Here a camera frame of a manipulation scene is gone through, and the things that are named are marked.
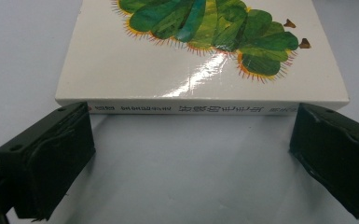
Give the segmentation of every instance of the book cover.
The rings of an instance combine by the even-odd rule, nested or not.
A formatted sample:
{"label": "book cover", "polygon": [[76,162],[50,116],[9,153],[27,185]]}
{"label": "book cover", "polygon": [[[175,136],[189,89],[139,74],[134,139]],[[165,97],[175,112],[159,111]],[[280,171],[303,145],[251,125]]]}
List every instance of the book cover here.
{"label": "book cover", "polygon": [[349,97],[311,0],[84,0],[56,100],[90,113],[286,115]]}

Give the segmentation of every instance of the book spine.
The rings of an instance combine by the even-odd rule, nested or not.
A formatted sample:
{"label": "book spine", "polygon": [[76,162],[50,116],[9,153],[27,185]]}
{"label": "book spine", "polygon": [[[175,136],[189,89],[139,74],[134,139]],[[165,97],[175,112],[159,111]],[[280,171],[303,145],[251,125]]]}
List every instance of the book spine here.
{"label": "book spine", "polygon": [[298,103],[263,102],[88,102],[93,114],[295,115]]}

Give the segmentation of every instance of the book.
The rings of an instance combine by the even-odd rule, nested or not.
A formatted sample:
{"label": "book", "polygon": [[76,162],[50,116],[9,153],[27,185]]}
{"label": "book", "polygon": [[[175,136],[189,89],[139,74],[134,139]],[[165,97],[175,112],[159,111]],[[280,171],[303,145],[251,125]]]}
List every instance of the book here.
{"label": "book", "polygon": [[349,102],[311,0],[83,0],[56,92],[90,113],[290,115]]}

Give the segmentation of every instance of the caterpillar illustration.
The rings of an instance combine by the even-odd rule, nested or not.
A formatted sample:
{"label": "caterpillar illustration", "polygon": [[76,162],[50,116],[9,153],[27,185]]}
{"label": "caterpillar illustration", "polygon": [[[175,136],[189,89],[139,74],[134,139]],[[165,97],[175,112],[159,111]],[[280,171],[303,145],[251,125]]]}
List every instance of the caterpillar illustration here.
{"label": "caterpillar illustration", "polygon": [[[235,56],[243,76],[280,77],[291,64],[297,38],[263,10],[241,0],[113,0],[129,35],[158,44],[179,42],[193,52]],[[296,27],[287,21],[286,27]]]}

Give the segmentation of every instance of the black clamp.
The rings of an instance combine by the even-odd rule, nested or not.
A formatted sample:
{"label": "black clamp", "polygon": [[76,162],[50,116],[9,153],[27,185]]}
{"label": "black clamp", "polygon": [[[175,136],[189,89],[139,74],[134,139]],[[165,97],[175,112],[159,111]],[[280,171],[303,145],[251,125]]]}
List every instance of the black clamp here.
{"label": "black clamp", "polygon": [[49,219],[95,153],[86,103],[61,107],[0,147],[0,224]]}

